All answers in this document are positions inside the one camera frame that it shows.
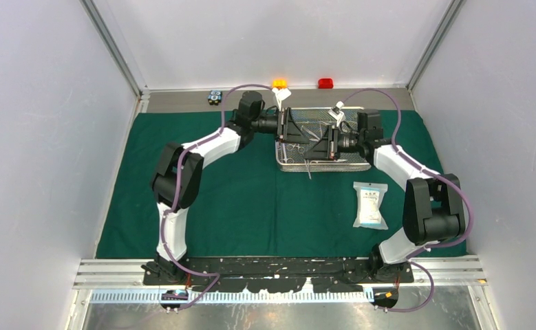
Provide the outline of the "metal mesh instrument tray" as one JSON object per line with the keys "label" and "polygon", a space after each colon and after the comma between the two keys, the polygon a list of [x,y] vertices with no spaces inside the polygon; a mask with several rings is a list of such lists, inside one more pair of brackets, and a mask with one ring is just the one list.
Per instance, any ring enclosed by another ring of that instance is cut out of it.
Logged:
{"label": "metal mesh instrument tray", "polygon": [[290,115],[306,144],[275,143],[275,159],[283,172],[361,172],[371,168],[358,148],[363,129],[381,128],[380,111],[343,109],[339,122],[325,107],[292,108]]}

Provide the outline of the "white sterile packet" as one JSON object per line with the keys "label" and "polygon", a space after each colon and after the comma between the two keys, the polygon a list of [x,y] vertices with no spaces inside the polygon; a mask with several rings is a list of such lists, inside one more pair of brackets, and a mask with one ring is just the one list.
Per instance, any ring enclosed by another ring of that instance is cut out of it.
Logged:
{"label": "white sterile packet", "polygon": [[354,182],[353,189],[356,191],[357,198],[357,212],[353,227],[387,230],[388,226],[381,214],[380,207],[388,190],[388,185]]}

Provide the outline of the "green surgical drape cloth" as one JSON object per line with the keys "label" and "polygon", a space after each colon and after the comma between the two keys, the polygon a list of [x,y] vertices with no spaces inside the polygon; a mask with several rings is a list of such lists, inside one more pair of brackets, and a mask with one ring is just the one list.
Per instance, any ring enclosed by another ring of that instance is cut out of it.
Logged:
{"label": "green surgical drape cloth", "polygon": [[[107,219],[100,259],[150,259],[159,215],[150,187],[168,142],[191,142],[219,126],[219,113],[142,113],[133,122]],[[380,211],[387,229],[354,227],[354,183],[387,184]],[[257,134],[243,150],[202,172],[189,209],[189,256],[365,256],[402,224],[404,193],[376,169],[353,173],[286,173],[271,135]]]}

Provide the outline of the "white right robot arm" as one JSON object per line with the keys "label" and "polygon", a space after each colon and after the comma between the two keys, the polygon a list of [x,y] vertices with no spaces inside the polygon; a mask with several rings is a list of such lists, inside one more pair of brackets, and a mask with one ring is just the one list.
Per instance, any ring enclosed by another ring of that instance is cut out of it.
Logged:
{"label": "white right robot arm", "polygon": [[449,247],[463,239],[471,224],[465,218],[467,198],[455,175],[441,175],[427,168],[397,145],[394,136],[386,138],[377,110],[358,111],[355,129],[345,122],[339,108],[328,114],[336,122],[304,153],[305,158],[333,161],[341,153],[358,153],[405,193],[400,230],[369,253],[367,269],[375,281],[388,281],[397,267],[427,248]]}

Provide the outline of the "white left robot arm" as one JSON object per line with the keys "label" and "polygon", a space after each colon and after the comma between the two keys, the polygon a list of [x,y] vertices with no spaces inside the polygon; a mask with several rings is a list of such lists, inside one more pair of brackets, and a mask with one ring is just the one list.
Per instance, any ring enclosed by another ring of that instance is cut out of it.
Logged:
{"label": "white left robot arm", "polygon": [[245,91],[231,117],[222,118],[218,130],[193,142],[169,142],[164,146],[151,189],[160,218],[154,263],[168,283],[177,285],[186,278],[187,267],[180,261],[187,250],[186,219],[200,191],[205,167],[243,149],[256,133],[273,134],[278,140],[285,137],[290,116],[282,102],[291,92],[273,88],[272,93],[276,105],[271,115],[264,112],[265,102],[259,92]]}

